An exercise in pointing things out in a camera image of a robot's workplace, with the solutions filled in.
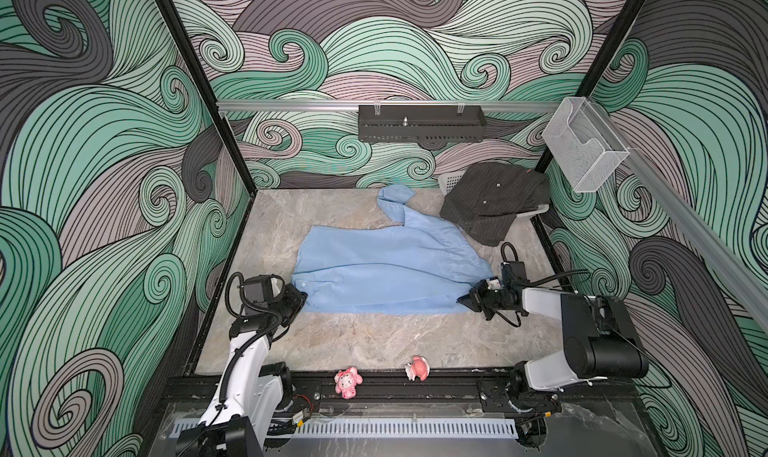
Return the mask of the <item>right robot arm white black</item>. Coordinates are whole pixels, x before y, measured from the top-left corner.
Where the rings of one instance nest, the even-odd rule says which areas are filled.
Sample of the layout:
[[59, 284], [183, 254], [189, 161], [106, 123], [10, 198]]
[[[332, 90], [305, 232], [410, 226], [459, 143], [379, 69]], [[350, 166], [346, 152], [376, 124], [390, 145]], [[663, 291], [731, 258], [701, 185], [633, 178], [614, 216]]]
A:
[[501, 244], [500, 255], [501, 275], [478, 282], [457, 303], [487, 321], [498, 317], [514, 328], [532, 315], [554, 319], [561, 324], [562, 348], [515, 364], [506, 383], [483, 390], [483, 397], [500, 403], [505, 412], [545, 415], [560, 410], [558, 395], [570, 386], [647, 376], [650, 358], [623, 301], [544, 286], [582, 275], [582, 270], [528, 279], [509, 242]]

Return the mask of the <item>light blue long sleeve shirt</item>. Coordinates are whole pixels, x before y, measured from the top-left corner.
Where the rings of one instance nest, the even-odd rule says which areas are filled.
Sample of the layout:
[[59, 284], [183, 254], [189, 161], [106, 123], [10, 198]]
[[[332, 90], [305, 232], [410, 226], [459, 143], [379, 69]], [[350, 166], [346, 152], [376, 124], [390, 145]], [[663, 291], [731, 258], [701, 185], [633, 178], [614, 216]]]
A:
[[301, 243], [293, 286], [315, 313], [452, 314], [459, 298], [493, 272], [454, 224], [408, 206], [414, 191], [383, 188], [379, 209], [392, 226], [314, 226]]

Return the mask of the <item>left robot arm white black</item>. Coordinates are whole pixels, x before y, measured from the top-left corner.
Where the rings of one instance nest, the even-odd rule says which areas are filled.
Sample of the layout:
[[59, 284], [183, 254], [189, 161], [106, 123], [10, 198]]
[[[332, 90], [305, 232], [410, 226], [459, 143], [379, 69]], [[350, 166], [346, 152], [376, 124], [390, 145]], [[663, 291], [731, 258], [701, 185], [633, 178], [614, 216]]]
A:
[[225, 369], [198, 423], [180, 432], [176, 456], [263, 456], [266, 440], [294, 433], [310, 417], [313, 403], [296, 396], [284, 363], [266, 365], [272, 344], [284, 337], [307, 295], [275, 274], [246, 278], [233, 273], [240, 309], [234, 317]]

